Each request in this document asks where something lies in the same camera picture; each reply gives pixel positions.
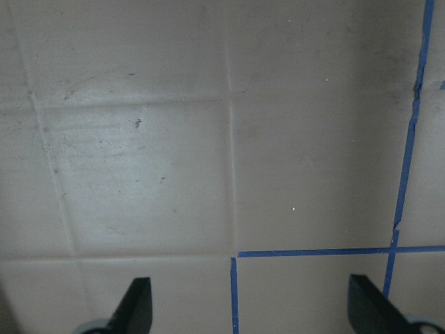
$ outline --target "grout line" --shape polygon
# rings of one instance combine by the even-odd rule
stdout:
[[[238,271],[236,270],[236,258],[231,258],[230,266],[230,290],[232,295],[232,327],[233,334],[239,334],[238,316]]]
[[[22,43],[20,42],[19,31],[17,30],[17,26],[15,24],[13,11],[11,9],[9,0],[6,0],[6,10],[8,11],[8,14],[10,15],[11,22],[13,24],[15,37],[17,38],[17,44],[19,46],[19,53],[20,53],[20,56],[22,59],[22,65],[23,65],[24,72],[25,72],[26,85],[28,86],[27,87],[28,91],[33,91],[32,90],[33,84],[32,84],[31,78],[29,76],[28,66],[26,65],[24,52],[23,52],[23,46],[22,46]],[[42,139],[42,145],[43,145],[42,149],[44,150],[45,159],[47,162],[47,166],[49,168],[49,173],[51,175],[51,183],[53,185],[54,191],[58,198],[58,208],[59,208],[59,212],[60,212],[60,219],[61,219],[63,229],[65,231],[65,236],[67,237],[68,248],[70,250],[70,255],[71,255],[70,260],[74,260],[74,265],[75,265],[77,271],[79,272],[79,278],[80,278],[81,286],[82,286],[83,300],[85,301],[86,307],[87,307],[89,313],[91,314],[92,313],[91,302],[89,300],[88,293],[86,291],[85,274],[83,272],[83,269],[81,268],[79,259],[76,257],[77,251],[76,251],[76,244],[74,242],[74,233],[72,230],[72,226],[70,225],[70,222],[68,220],[66,207],[62,200],[63,192],[60,189],[62,186],[61,186],[60,182],[58,182],[56,179],[56,176],[54,173],[54,166],[51,162],[51,157],[49,156],[49,151],[47,150],[47,140],[45,138],[45,133],[43,132],[43,115],[42,115],[41,110],[39,110],[39,108],[37,107],[38,103],[37,103],[34,93],[30,94],[30,99],[31,99],[33,111],[35,114],[35,120],[36,120],[37,126],[38,126],[38,132],[39,132],[40,138]]]
[[[232,80],[230,79],[230,60],[229,60],[229,47],[227,46],[227,7],[223,4],[222,12],[223,12],[223,20],[222,24],[222,50],[224,55],[224,69],[225,69],[225,78],[226,78],[226,103],[227,103],[227,112],[229,115],[229,147],[228,147],[228,155],[229,155],[229,178],[230,178],[230,189],[231,189],[231,199],[232,199],[232,247],[234,251],[237,249],[237,240],[236,240],[236,227],[237,227],[237,219],[236,219],[236,179],[235,179],[235,163],[234,163],[234,110],[232,107]]]
[[[135,254],[135,255],[77,255],[79,261],[113,261],[113,260],[145,260],[145,259],[177,259],[177,258],[201,258],[201,257],[232,257],[232,252],[224,253],[182,253],[182,254]],[[69,256],[36,256],[36,257],[0,257],[0,262],[15,261],[68,261],[73,260]]]
[[[412,151],[414,149],[414,140],[416,138],[416,124],[419,119],[420,96],[423,85],[423,75],[425,74],[425,66],[428,58],[428,48],[430,45],[430,33],[432,25],[432,13],[434,11],[435,0],[425,1],[425,10],[423,12],[422,23],[422,46],[419,53],[419,66],[417,68],[416,83],[414,85],[414,101],[412,102],[412,115],[408,123],[408,132],[406,136],[405,152],[403,154],[402,172],[400,174],[400,184],[398,188],[396,212],[394,213],[393,236],[391,240],[391,252],[388,254],[387,269],[385,273],[385,282],[383,285],[383,294],[388,298],[391,289],[392,273],[394,270],[394,262],[396,261],[396,252],[394,249],[398,243],[398,230],[402,221],[403,207],[405,205],[405,194],[410,176],[410,167],[412,160]]]

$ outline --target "wall surface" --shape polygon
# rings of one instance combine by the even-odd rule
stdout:
[[[0,0],[1,317],[71,334],[150,276],[152,334],[352,333],[365,273],[445,321],[444,248],[389,248],[424,10]],[[398,247],[445,245],[444,29],[436,0]]]

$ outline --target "white tile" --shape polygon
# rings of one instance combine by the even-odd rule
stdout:
[[[0,2],[0,257],[68,255],[13,23]]]
[[[39,106],[221,93],[210,1],[11,1]]]
[[[237,248],[388,246],[410,104],[342,90],[236,99]]]
[[[71,333],[89,318],[74,261],[2,262],[0,280],[20,333]]]
[[[111,316],[133,278],[150,277],[150,334],[231,333],[229,258],[84,260],[82,265],[94,317]]]
[[[445,3],[436,1],[399,244],[444,243]]]
[[[423,90],[437,90],[441,86],[443,80],[445,80],[445,39],[444,34],[442,33],[444,29],[445,3],[443,1],[435,1],[434,10],[432,12],[428,57],[423,78]]]
[[[423,1],[231,1],[232,92],[411,88]]]
[[[399,245],[444,243],[445,90],[422,94]]]
[[[397,254],[389,300],[411,321],[445,328],[445,253]]]
[[[237,259],[239,332],[353,333],[348,323],[349,275],[382,287],[386,255]]]
[[[79,254],[231,249],[222,102],[51,109],[44,118]]]
[[[423,4],[229,12],[238,249],[387,246]]]

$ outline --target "blue painter's tape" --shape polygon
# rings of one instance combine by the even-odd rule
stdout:
[[[231,258],[230,289],[232,291],[232,326],[234,334],[239,334],[238,327],[238,272],[236,271],[236,259]]]
[[[238,257],[277,257],[277,256],[317,256],[317,255],[357,255],[385,254],[390,247],[340,248],[340,249],[300,249],[300,250],[253,250],[240,252]]]
[[[445,252],[445,246],[405,246],[397,247],[398,230],[394,230],[395,239],[391,247],[375,248],[328,248],[328,249],[297,249],[297,250],[251,250],[239,252],[238,257],[292,257],[320,255],[366,255],[393,253],[431,253]]]
[[[393,230],[391,239],[391,248],[388,254],[387,270],[385,272],[385,281],[383,283],[383,295],[388,298],[389,289],[391,289],[392,271],[396,261],[396,249],[398,243],[398,230]]]
[[[414,101],[412,103],[412,116],[408,124],[408,133],[405,144],[405,154],[403,155],[402,173],[400,175],[400,184],[398,188],[396,213],[394,214],[394,229],[402,220],[403,205],[405,204],[405,194],[408,185],[408,177],[410,176],[410,166],[412,158],[412,150],[414,147],[414,139],[416,136],[416,124],[419,118],[420,95],[423,85],[423,74],[425,73],[426,60],[428,56],[428,48],[430,45],[430,33],[432,23],[432,12],[434,10],[435,0],[426,0],[425,12],[423,14],[422,26],[422,47],[419,54],[419,66],[417,68],[416,83],[414,85]]]
[[[408,246],[396,248],[396,253],[434,253],[445,252],[445,246]]]

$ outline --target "blue tape line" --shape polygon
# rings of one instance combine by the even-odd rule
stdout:
[[[289,256],[319,256],[319,255],[366,255],[394,253],[432,253],[445,252],[445,246],[404,246],[375,248],[329,248],[329,249],[298,249],[298,250],[252,250],[239,252],[238,257],[289,257]]]
[[[396,253],[434,253],[445,252],[445,246],[408,246],[397,247]]]
[[[317,255],[354,255],[354,254],[385,254],[389,247],[377,248],[331,248],[331,249],[300,249],[300,250],[253,250],[238,253],[238,257],[277,257],[277,256],[317,256]]]
[[[419,118],[420,94],[423,85],[423,74],[425,72],[426,59],[428,56],[428,48],[430,44],[430,32],[432,23],[432,12],[434,10],[435,0],[426,0],[425,12],[423,14],[423,39],[422,47],[419,54],[419,66],[417,68],[416,83],[414,85],[414,101],[412,103],[412,115],[408,124],[408,133],[406,136],[405,153],[403,155],[402,173],[400,175],[400,184],[398,188],[396,213],[394,214],[394,229],[402,220],[403,205],[405,204],[405,194],[408,185],[408,177],[410,176],[410,166],[412,158],[412,149],[414,147],[414,139],[416,137],[416,124]]]
[[[392,272],[394,270],[394,262],[396,261],[396,249],[398,243],[398,230],[393,230],[391,247],[388,254],[387,270],[385,272],[385,281],[383,282],[383,295],[388,298],[389,289],[391,289]]]
[[[232,326],[234,334],[239,334],[238,328],[238,273],[236,271],[236,259],[231,258],[230,289],[232,291]]]

